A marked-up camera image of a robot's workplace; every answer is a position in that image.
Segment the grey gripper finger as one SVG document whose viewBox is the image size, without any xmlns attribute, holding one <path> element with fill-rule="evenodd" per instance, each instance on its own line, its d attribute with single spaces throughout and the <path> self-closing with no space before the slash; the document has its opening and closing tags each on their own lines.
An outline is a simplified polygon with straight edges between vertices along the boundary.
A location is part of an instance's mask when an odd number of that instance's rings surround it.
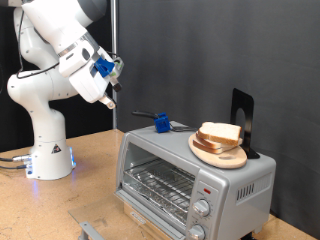
<svg viewBox="0 0 320 240">
<path fill-rule="evenodd" d="M 101 103 L 106 105 L 109 109 L 114 109 L 116 107 L 115 101 L 105 94 L 102 98 L 99 99 Z"/>
<path fill-rule="evenodd" d="M 122 89 L 122 85 L 118 81 L 116 77 L 111 77 L 110 78 L 110 83 L 112 85 L 112 88 L 115 92 L 119 92 Z"/>
</svg>

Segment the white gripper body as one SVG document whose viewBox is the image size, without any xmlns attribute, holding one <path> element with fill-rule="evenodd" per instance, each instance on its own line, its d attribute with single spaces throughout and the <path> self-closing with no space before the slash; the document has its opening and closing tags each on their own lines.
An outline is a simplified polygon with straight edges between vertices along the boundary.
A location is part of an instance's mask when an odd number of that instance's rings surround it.
<svg viewBox="0 0 320 240">
<path fill-rule="evenodd" d="M 123 67 L 124 62 L 119 56 L 112 59 L 103 48 L 99 48 L 83 67 L 69 76 L 69 81 L 84 100 L 94 103 L 107 94 L 110 78 L 118 79 Z"/>
</svg>

